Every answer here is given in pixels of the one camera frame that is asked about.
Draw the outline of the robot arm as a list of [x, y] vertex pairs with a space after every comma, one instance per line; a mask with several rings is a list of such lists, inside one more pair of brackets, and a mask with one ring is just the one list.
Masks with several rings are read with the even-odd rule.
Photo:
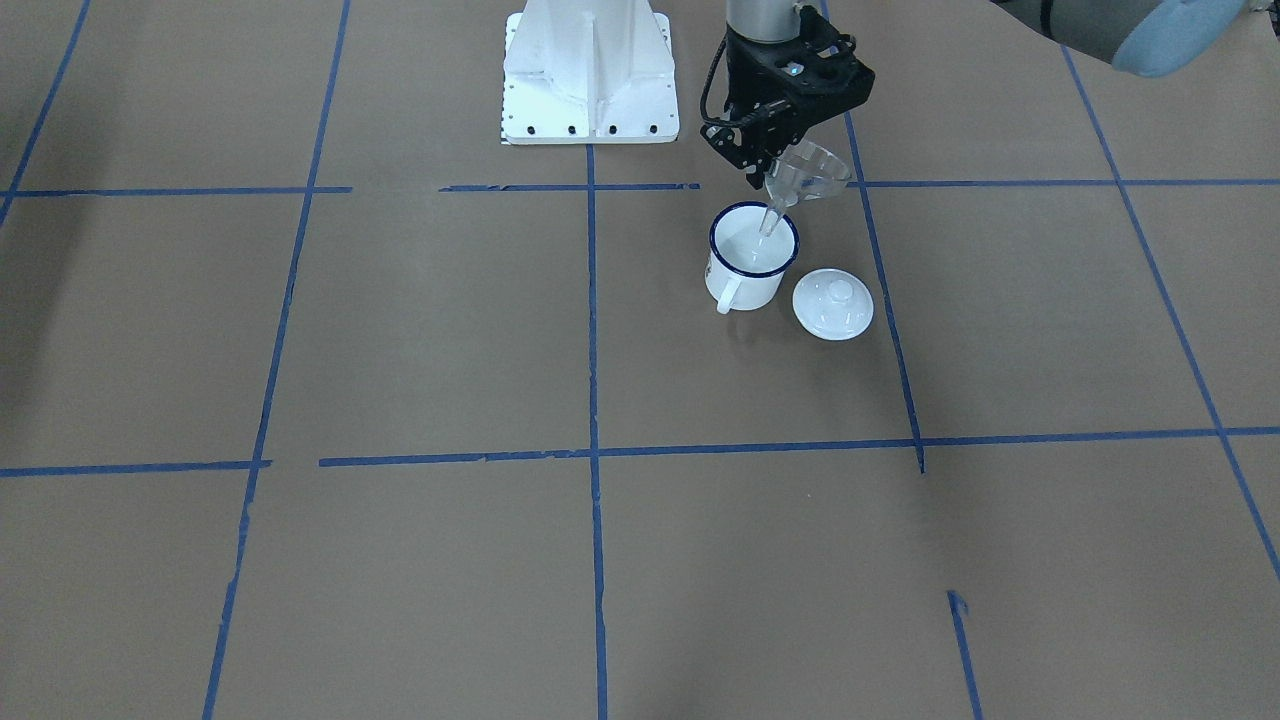
[[[1204, 53], [1244, 10], [1242, 1], [1001, 1], [1039, 36], [1144, 78], [1169, 76]], [[759, 190], [809, 129], [865, 104], [874, 70], [856, 40], [806, 1], [730, 1], [708, 77], [727, 70], [710, 113], [699, 97], [701, 136]]]

